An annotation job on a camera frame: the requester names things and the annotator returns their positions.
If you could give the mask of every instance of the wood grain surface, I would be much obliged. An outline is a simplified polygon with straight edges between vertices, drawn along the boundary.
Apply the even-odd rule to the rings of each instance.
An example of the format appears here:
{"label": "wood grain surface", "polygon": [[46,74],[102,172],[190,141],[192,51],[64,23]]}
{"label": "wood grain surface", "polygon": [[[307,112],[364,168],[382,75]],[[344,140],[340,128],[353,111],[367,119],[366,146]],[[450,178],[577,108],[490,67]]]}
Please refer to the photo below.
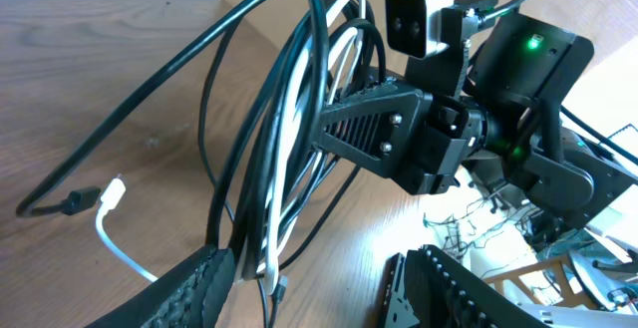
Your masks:
{"label": "wood grain surface", "polygon": [[[0,0],[0,326],[84,326],[148,285],[97,237],[94,209],[24,219],[15,217],[15,206],[124,97],[227,10],[221,0]],[[195,133],[212,50],[141,104],[47,199],[104,187],[121,173],[128,191],[107,216],[106,230],[156,275],[204,240],[213,189]],[[208,112],[215,172],[276,55],[254,28],[240,26]],[[339,164],[313,195],[282,258],[305,238],[351,168]],[[240,185],[241,176],[233,182],[233,203]],[[386,259],[423,243],[419,203],[389,180],[360,174],[284,271],[289,288],[277,326],[374,325]],[[227,218],[223,225],[227,237]],[[217,325],[261,322],[256,284],[236,285]]]}

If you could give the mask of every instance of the wooden table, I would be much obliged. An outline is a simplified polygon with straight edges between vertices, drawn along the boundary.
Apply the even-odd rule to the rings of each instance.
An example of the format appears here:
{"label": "wooden table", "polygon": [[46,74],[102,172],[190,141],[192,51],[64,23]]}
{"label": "wooden table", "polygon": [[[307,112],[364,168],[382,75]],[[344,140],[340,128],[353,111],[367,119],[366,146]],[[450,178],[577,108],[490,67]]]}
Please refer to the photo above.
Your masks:
{"label": "wooden table", "polygon": [[[83,326],[148,285],[97,237],[94,209],[28,219],[14,210],[124,97],[227,10],[221,0],[0,0],[0,326]],[[151,95],[47,199],[104,188],[121,173],[128,191],[106,230],[157,275],[203,243],[213,189],[195,133],[213,50]],[[233,38],[208,112],[215,172],[277,52],[248,24]],[[351,168],[339,164],[313,195],[282,258],[305,238]],[[233,203],[241,178],[233,183]],[[391,181],[360,174],[284,271],[290,283],[277,326],[373,325],[386,259],[422,243],[415,238],[424,231],[416,203]],[[227,218],[223,225],[227,237]],[[232,289],[218,326],[258,327],[261,320],[256,284],[248,282]]]}

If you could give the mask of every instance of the bundle of cables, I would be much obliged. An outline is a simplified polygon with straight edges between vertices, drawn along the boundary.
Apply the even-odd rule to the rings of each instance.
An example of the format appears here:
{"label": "bundle of cables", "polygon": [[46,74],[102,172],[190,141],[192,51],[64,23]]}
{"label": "bundle of cables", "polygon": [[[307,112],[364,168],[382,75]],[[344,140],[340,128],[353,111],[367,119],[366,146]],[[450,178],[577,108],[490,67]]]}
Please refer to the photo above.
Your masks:
{"label": "bundle of cables", "polygon": [[[372,8],[366,0],[308,0],[309,12],[283,46],[241,125],[221,177],[216,179],[205,149],[207,103],[221,60],[237,26],[248,12],[264,1],[243,0],[147,79],[20,202],[16,209],[18,215],[41,216],[56,212],[73,214],[93,206],[99,195],[96,188],[74,191],[59,204],[36,207],[139,104],[212,41],[224,34],[204,83],[199,111],[197,142],[206,173],[214,186],[205,242],[219,246],[219,227],[225,207],[233,221],[228,245],[235,254],[240,252],[236,280],[263,278],[265,287],[261,287],[259,280],[262,296],[264,290],[265,293],[272,294],[277,286],[279,270],[288,266],[308,245],[359,171],[358,167],[353,169],[308,238],[288,260],[279,265],[278,254],[281,253],[300,211],[339,160],[338,157],[332,157],[328,161],[326,153],[311,145],[313,133],[321,130],[316,125],[320,111],[363,89],[368,81],[375,47],[380,82],[385,81],[386,70],[383,41],[374,26]],[[329,35],[329,27],[339,13],[344,14],[346,23]],[[339,58],[341,61],[333,78],[330,70]],[[340,85],[349,58],[351,66]],[[230,184],[260,119],[263,119],[262,125],[250,153],[240,199],[233,212],[227,200]],[[299,188],[308,171],[310,173],[305,186]],[[156,278],[116,248],[104,231],[104,216],[115,208],[125,190],[120,180],[114,183],[117,189],[107,191],[116,191],[118,198],[112,200],[112,194],[107,195],[105,192],[102,197],[103,207],[96,218],[96,228],[109,249],[153,281]]]}

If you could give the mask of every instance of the table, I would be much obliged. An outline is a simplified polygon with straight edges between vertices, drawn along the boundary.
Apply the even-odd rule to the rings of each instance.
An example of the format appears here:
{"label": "table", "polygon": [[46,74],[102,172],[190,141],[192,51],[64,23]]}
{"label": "table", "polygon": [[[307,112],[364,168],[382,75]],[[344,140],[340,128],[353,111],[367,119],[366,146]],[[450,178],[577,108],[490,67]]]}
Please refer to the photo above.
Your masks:
{"label": "table", "polygon": [[[15,206],[115,105],[228,9],[222,0],[0,0],[0,326],[83,326],[148,285],[97,237],[94,209],[24,219],[15,217]],[[47,198],[104,188],[121,173],[128,191],[106,230],[156,275],[203,243],[213,189],[195,133],[213,50],[151,95]],[[207,116],[215,172],[277,53],[248,24],[235,34]],[[312,229],[351,168],[339,164],[313,195],[282,258]],[[233,182],[233,203],[241,178]],[[284,271],[289,287],[278,326],[375,324],[385,261],[422,243],[422,206],[391,181],[360,174]],[[227,218],[222,224],[225,242]],[[261,320],[256,284],[248,282],[233,287],[218,326],[258,327]]]}

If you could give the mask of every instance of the green led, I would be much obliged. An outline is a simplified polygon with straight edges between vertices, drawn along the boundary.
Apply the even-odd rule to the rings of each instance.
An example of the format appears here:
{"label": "green led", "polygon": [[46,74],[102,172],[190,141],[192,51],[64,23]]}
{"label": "green led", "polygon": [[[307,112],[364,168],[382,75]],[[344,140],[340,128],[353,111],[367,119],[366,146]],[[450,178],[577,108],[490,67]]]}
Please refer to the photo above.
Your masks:
{"label": "green led", "polygon": [[543,37],[538,35],[538,34],[534,34],[531,39],[529,39],[529,41],[527,41],[527,48],[529,50],[536,50],[538,49],[538,47],[540,46],[540,42],[543,40]]}

